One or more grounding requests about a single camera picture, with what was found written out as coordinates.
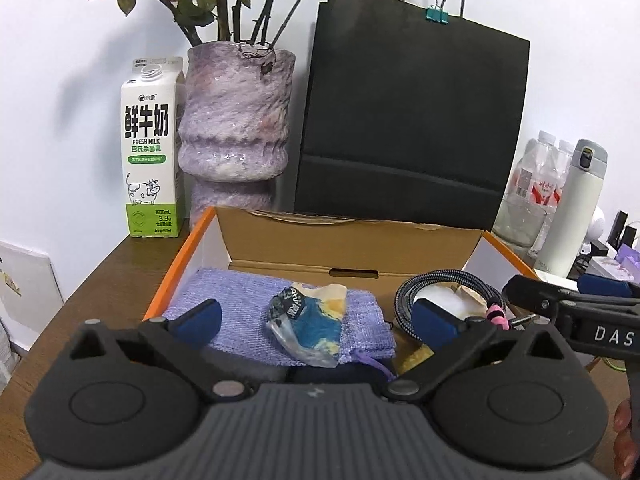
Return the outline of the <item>person's right hand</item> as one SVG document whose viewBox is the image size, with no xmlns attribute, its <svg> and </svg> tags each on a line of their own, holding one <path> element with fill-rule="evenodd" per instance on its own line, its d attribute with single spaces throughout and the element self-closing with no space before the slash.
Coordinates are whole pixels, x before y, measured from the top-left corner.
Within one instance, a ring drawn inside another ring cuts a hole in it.
<svg viewBox="0 0 640 480">
<path fill-rule="evenodd" d="M 638 458 L 638 446 L 630 432 L 631 408 L 629 400 L 623 400 L 614 414 L 613 429 L 616 437 L 613 444 L 614 470 L 621 479 L 628 479 Z"/>
</svg>

